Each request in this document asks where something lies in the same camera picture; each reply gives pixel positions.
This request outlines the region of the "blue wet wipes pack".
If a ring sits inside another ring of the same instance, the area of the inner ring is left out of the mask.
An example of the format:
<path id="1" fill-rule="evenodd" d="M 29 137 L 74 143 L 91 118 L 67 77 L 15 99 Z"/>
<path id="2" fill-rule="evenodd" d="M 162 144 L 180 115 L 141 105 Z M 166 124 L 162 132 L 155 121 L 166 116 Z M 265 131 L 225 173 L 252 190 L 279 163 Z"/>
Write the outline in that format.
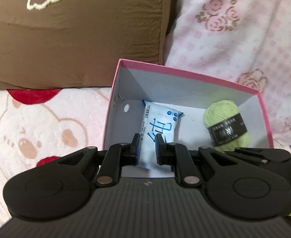
<path id="1" fill-rule="evenodd" d="M 146 100 L 142 103 L 144 113 L 139 133 L 139 165 L 145 169 L 154 169 L 157 166 L 156 135 L 160 134 L 166 143 L 173 142 L 178 121 L 184 113 Z"/>

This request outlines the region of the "green yarn ball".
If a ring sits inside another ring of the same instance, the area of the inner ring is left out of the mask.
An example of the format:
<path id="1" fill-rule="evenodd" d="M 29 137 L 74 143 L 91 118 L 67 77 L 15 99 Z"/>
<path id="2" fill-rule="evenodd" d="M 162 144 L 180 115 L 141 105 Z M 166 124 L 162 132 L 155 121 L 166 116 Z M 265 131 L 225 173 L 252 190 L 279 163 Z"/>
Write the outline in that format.
<path id="1" fill-rule="evenodd" d="M 203 122 L 217 151 L 233 152 L 250 144 L 247 127 L 233 101 L 221 100 L 210 105 Z"/>

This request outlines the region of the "pink cardboard box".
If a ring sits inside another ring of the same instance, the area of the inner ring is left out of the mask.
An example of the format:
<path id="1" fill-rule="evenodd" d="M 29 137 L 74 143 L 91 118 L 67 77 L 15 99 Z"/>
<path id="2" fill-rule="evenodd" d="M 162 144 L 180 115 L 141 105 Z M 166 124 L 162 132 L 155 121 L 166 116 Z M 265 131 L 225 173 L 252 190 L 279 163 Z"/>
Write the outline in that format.
<path id="1" fill-rule="evenodd" d="M 184 112 L 175 141 L 189 150 L 212 147 L 204 126 L 204 112 L 220 100 L 237 105 L 248 130 L 250 147 L 273 148 L 268 115 L 258 90 L 207 75 L 120 59 L 111 90 L 104 149 L 116 143 L 130 143 L 140 132 L 143 100 Z"/>

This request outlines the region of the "bear print blanket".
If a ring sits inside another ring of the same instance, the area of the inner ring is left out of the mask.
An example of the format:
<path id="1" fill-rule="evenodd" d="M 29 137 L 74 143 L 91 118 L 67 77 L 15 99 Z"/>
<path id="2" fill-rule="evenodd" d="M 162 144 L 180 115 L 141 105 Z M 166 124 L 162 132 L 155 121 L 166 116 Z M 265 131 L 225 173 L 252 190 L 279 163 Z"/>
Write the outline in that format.
<path id="1" fill-rule="evenodd" d="M 10 219 L 2 196 L 10 178 L 102 146 L 109 99 L 109 88 L 0 90 L 0 227 Z"/>

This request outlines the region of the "pink floral pillow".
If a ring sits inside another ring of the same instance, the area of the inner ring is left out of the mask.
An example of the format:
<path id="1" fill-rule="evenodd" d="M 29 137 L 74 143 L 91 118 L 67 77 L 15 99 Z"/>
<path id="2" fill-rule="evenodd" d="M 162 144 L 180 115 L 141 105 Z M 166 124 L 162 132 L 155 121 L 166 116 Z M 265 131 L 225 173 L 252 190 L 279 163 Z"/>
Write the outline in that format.
<path id="1" fill-rule="evenodd" d="M 291 0 L 177 0 L 164 63 L 258 90 L 291 149 Z"/>

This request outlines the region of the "brown pillow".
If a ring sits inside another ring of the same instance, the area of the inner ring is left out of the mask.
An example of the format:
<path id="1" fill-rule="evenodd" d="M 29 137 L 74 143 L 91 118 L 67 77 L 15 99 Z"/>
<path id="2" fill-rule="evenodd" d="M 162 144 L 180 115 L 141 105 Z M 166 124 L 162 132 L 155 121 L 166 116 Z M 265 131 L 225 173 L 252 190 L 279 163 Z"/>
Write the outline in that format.
<path id="1" fill-rule="evenodd" d="M 0 0 L 0 89 L 110 86 L 163 63 L 171 0 Z"/>

